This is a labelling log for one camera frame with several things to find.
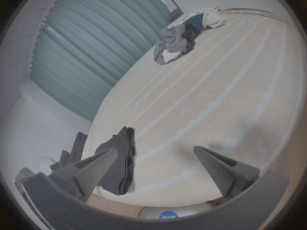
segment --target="gray sweatshirt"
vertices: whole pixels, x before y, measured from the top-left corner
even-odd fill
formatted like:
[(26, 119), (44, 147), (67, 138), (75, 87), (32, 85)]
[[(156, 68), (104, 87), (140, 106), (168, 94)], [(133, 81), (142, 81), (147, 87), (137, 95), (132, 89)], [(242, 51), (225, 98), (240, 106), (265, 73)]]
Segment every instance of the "gray sweatshirt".
[(172, 28), (164, 28), (160, 31), (161, 37), (157, 40), (153, 51), (154, 60), (160, 65), (166, 64), (162, 52), (167, 49), (169, 52), (185, 52), (187, 50), (187, 40), (183, 38), (185, 25), (177, 25)]

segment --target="bed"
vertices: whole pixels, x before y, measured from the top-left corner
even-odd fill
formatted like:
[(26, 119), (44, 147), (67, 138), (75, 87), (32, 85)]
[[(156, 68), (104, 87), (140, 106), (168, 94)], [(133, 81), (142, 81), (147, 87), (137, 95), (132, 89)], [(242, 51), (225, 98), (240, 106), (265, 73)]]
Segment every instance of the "bed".
[(82, 159), (117, 134), (135, 130), (131, 205), (177, 207), (221, 197), (193, 153), (203, 146), (263, 171), (291, 137), (306, 97), (306, 46), (273, 14), (221, 10), (227, 24), (203, 31), (194, 49), (167, 64), (150, 49), (105, 97)]

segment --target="blue pillow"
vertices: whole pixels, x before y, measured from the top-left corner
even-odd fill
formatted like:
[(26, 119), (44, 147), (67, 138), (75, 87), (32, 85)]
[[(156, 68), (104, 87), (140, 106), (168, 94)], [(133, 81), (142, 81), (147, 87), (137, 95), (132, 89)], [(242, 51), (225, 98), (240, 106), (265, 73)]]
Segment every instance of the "blue pillow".
[(183, 22), (183, 25), (192, 25), (196, 29), (200, 30), (203, 28), (203, 13), (199, 13), (197, 15), (194, 15), (193, 17), (187, 19), (185, 22)]

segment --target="green curtain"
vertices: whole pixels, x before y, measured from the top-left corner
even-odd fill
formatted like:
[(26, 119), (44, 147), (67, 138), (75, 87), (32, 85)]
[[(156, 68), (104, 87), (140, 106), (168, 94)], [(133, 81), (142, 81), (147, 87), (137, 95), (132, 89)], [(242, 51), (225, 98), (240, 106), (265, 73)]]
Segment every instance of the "green curtain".
[(168, 25), (161, 0), (57, 0), (33, 50), (30, 78), (93, 121), (103, 98)]

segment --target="blue label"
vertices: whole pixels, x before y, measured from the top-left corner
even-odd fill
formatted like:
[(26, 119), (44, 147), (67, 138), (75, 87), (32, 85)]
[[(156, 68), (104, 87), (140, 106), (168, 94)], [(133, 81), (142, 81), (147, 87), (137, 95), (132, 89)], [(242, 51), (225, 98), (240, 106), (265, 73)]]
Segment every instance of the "blue label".
[(172, 219), (172, 218), (179, 218), (176, 213), (172, 211), (165, 211), (159, 216), (160, 219)]

